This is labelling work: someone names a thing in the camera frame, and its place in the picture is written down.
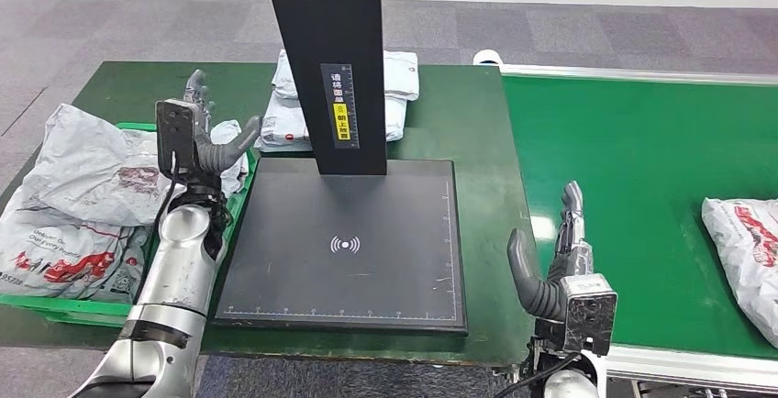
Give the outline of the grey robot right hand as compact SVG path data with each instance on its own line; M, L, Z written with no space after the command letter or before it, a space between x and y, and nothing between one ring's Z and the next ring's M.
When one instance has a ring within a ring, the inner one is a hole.
M547 279L535 276L530 269L525 252L527 237L523 231L513 229L506 247L518 300L523 309L529 315L554 321L565 319L566 301L561 279L594 271L592 247L585 240L584 199L578 182L565 184L561 201L561 224Z

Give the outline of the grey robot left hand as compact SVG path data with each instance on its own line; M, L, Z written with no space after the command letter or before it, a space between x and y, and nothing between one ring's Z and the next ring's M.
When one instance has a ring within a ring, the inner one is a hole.
M244 129L226 144L215 144L211 141L209 123L212 103L208 100L206 75L196 69L188 78L183 100L196 107L194 111L194 143L197 147L200 168L213 173L223 172L230 168L261 134L262 118L252 116Z

